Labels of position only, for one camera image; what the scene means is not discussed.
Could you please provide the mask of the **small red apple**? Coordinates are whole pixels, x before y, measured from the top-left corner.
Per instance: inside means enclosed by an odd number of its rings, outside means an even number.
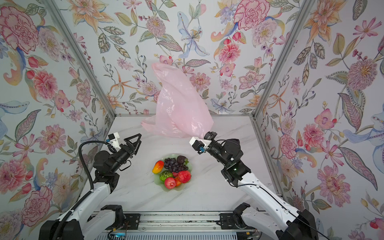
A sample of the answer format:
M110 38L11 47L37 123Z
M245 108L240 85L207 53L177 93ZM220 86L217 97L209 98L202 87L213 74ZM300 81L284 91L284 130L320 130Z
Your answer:
M177 186L177 182L174 178L169 177L165 180L165 187L169 190L175 188Z

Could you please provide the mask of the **pink plastic bag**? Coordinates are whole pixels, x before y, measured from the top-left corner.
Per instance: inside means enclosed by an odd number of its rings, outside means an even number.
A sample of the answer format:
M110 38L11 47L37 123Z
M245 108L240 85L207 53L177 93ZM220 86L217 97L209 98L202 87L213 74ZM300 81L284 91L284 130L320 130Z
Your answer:
M152 69L163 84L156 114L141 122L149 133L170 138L203 138L214 124L209 109L190 80L178 68L152 64Z

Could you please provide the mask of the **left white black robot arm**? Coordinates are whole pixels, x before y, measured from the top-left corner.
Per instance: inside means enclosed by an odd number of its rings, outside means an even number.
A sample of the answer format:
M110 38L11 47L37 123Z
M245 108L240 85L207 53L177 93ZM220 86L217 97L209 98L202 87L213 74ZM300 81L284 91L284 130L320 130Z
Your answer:
M94 216L93 213L115 190L120 178L117 171L124 171L122 166L138 153L141 137L141 134L136 134L119 144L117 133L109 135L103 142L109 149L95 155L94 178L82 153L83 146L91 142L84 142L79 146L79 157L88 177L90 190L56 220L45 222L39 232L40 240L94 240L105 230L119 230L128 225L129 221L121 205L106 205L97 215Z

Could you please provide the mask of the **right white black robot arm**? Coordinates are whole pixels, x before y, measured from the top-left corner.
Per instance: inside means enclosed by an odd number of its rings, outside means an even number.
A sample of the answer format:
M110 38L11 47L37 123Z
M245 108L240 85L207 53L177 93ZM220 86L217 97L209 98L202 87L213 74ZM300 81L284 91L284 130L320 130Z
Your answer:
M238 139L215 140L217 133L208 132L203 139L193 137L190 145L198 154L208 153L224 167L221 171L226 181L261 207L243 203L234 215L247 227L253 227L274 240L317 240L314 216L307 210L300 211L266 187L241 160L243 151Z

